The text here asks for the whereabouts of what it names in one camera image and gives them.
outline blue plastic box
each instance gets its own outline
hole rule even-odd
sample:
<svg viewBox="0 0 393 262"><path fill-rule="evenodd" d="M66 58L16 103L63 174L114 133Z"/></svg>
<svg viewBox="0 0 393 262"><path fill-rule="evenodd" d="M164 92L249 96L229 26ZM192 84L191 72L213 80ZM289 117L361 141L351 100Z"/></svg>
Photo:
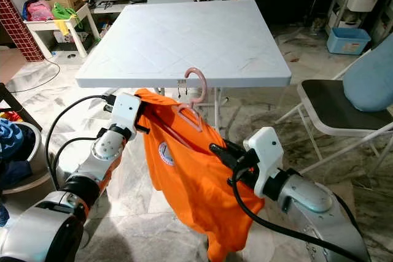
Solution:
<svg viewBox="0 0 393 262"><path fill-rule="evenodd" d="M363 29L332 28L327 39L327 49L331 53L343 55L360 55L371 40Z"/></svg>

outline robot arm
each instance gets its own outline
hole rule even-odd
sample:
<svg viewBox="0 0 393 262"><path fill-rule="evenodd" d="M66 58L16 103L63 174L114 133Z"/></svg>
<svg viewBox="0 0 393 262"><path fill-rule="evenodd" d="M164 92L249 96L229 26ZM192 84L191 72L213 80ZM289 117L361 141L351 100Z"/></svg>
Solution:
<svg viewBox="0 0 393 262"><path fill-rule="evenodd" d="M89 211L119 165L125 144L136 135L140 105L138 97L121 94L113 107L106 106L112 112L110 128L94 141L88 158L58 191L21 214L1 245L0 262L74 261ZM216 145L211 150L234 171L240 167L239 179L258 197L276 201L300 232L338 245L359 257L355 261L370 261L360 233L344 218L333 193L295 171L282 170L283 151L273 128L262 128L244 146L246 150L227 142L230 152ZM311 261L351 261L324 247L306 248Z"/></svg>
<svg viewBox="0 0 393 262"><path fill-rule="evenodd" d="M111 127L58 191L21 214L1 246L0 261L74 261L88 213L119 165L125 144L135 138L140 104L136 96L117 96Z"/></svg>
<svg viewBox="0 0 393 262"><path fill-rule="evenodd" d="M243 152L230 142L227 142L230 152L216 145L210 148L234 172L239 169L243 171L240 180L253 188L256 196L277 202L300 234L329 242L358 258L352 260L336 251L307 242L311 261L370 261L360 232L341 213L336 196L325 186L303 178L293 169L282 170L283 150L272 127L260 129L244 140L243 145ZM289 231L284 228L281 233L287 234ZM299 238L300 234L294 233L293 237Z"/></svg>

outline black stool leg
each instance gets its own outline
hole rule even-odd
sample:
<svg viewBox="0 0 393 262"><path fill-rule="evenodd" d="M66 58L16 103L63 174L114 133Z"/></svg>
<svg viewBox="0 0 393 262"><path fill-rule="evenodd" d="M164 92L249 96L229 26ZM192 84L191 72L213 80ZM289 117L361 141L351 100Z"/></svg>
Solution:
<svg viewBox="0 0 393 262"><path fill-rule="evenodd" d="M0 101L5 100L6 103L10 106L10 108L17 112L18 115L23 119L23 121L33 124L38 128L39 131L42 130L42 127L37 123L37 121L30 116L30 114L25 110L25 108L17 101L16 98L6 89L6 86L3 83L0 83Z"/></svg>

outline black cable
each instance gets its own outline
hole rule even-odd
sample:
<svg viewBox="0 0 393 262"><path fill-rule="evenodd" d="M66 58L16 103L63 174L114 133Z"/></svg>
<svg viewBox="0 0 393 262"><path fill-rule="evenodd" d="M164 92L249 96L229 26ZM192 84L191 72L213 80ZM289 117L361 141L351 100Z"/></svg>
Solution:
<svg viewBox="0 0 393 262"><path fill-rule="evenodd" d="M347 204L344 202L343 199L341 199L338 195L336 195L334 193L335 197L337 198L337 201L340 203L340 205L343 207L343 209L345 210L346 214L348 215L352 225L356 228L356 230L359 232L360 235L362 235L362 233L360 232L359 226L356 223L356 219L353 216L351 210L349 209L349 207L347 206Z"/></svg>
<svg viewBox="0 0 393 262"><path fill-rule="evenodd" d="M60 73L60 66L59 66L58 64L56 64L56 63L53 63L53 62L47 60L47 59L45 59L45 60L48 61L48 62L51 63L51 64L56 65L57 68L58 68L57 73L56 73L52 78L50 78L48 81L45 81L45 82L41 83L40 85L31 87L31 88L29 88L29 89L18 90L18 91L10 91L10 93L19 93L19 92L25 92L25 91L33 90L33 89L36 89L36 88L38 88L38 87L41 87L41 86L45 85L46 83L49 83L49 82L52 81L54 78L56 78L57 75Z"/></svg>
<svg viewBox="0 0 393 262"><path fill-rule="evenodd" d="M52 171L53 173L53 182L55 183L55 186L59 187L59 183L57 180L57 174L56 174L56 169L57 169L57 162L59 161L60 155L62 153L62 151L67 147L67 145L69 145L70 143L73 143L74 141L93 141L97 139L97 137L76 137L73 139L70 139L69 141L67 141L65 144L63 144L59 150L57 151L57 154L55 156L55 159L53 160L53 167L52 167Z"/></svg>
<svg viewBox="0 0 393 262"><path fill-rule="evenodd" d="M49 142L50 142L50 137L52 136L53 129L55 129L55 126L56 126L58 120L61 118L61 116L63 116L67 111L69 111L71 108L76 106L78 103L80 103L82 101L86 101L86 100L91 99L91 98L106 99L107 96L106 95L90 95L90 96L86 96L84 98L81 98L80 100L74 102L70 106L67 106L60 114L58 114L58 116L56 117L55 121L53 121L51 127L49 128L48 135L47 135L47 140L45 142L44 152L45 152L45 160L47 162L47 168L48 168L49 173L50 173L50 175L52 177L52 181L53 181L53 184L54 184L56 190L59 189L59 186L58 186L58 184L56 185L56 183L54 181L54 176L53 176L56 173L56 171L52 170L52 166L50 164L50 159L49 159Z"/></svg>
<svg viewBox="0 0 393 262"><path fill-rule="evenodd" d="M147 0L134 0L134 1L131 1L131 4L146 3L146 2L147 2Z"/></svg>
<svg viewBox="0 0 393 262"><path fill-rule="evenodd" d="M266 221L266 220L260 218L259 216L257 216L256 214L254 214L245 205L245 203L243 203L243 200L241 199L239 191L238 191L238 187L237 187L238 179L237 178L238 178L238 174L239 174L240 169L241 169L240 166L237 165L233 170L233 174L232 174L233 194L235 195L235 198L236 198L239 206L251 219L253 219L253 221L257 222L258 224L260 224L270 230L276 231L277 233L285 234L286 236L291 236L291 237L294 237L294 238L299 239L301 241L309 242L311 244L318 245L322 248L336 252L337 254L340 254L340 255L342 255L348 259L351 259L355 262L365 262L365 261L361 260L360 258L356 257L351 252L349 252L349 251L347 251L347 250L345 250L335 244L331 244L329 242L323 241L321 239L317 239L317 238L309 236L307 234L299 233L298 231L294 231L289 228L279 226L277 224Z"/></svg>

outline tiled floor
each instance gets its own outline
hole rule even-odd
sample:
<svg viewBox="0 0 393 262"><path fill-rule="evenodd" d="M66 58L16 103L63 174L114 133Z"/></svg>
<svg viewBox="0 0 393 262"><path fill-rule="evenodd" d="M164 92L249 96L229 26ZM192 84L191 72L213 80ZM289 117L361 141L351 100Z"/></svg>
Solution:
<svg viewBox="0 0 393 262"><path fill-rule="evenodd" d="M287 88L242 88L225 90L229 102L222 108L225 137L241 143L253 130L272 125L274 120L299 102L295 84L307 78L331 78L345 68L353 56L331 55L325 49L325 39L310 36L305 29L277 31L276 41L292 73ZM32 91L17 93L16 97L44 128L43 136L65 106L90 94L134 92L135 89L107 88L81 89L74 76L81 60L67 60L64 55L55 59L61 72L56 79ZM43 63L27 64L7 87L13 90L30 88L46 81L56 73L56 66ZM188 101L182 91L182 100ZM166 95L177 99L177 89L168 89ZM103 103L93 100L77 106L59 122L51 141L56 150L66 140L95 135L106 126L110 114L102 111ZM212 109L201 110L212 123ZM299 118L276 126L284 147L284 165L301 169L314 163L316 154L307 138ZM317 143L326 154L350 141L332 139L318 134ZM70 145L61 156L61 167L72 171L88 152L88 142ZM392 159L389 155L373 182L359 178L374 163L375 157L367 146L356 149L336 161L317 169L310 177L332 187L341 195L357 215L359 226L373 261L393 261L393 205ZM6 206L12 213L9 226L25 207L50 191L46 183L29 193L11 195ZM260 216L289 226L287 217L267 202ZM79 250L76 261L207 261L206 239L184 226L173 214L161 192L152 187L141 136L130 142L121 165L114 172L107 193L98 201L86 225L92 235L90 243ZM309 261L304 243L254 224L246 248L229 255L227 261Z"/></svg>

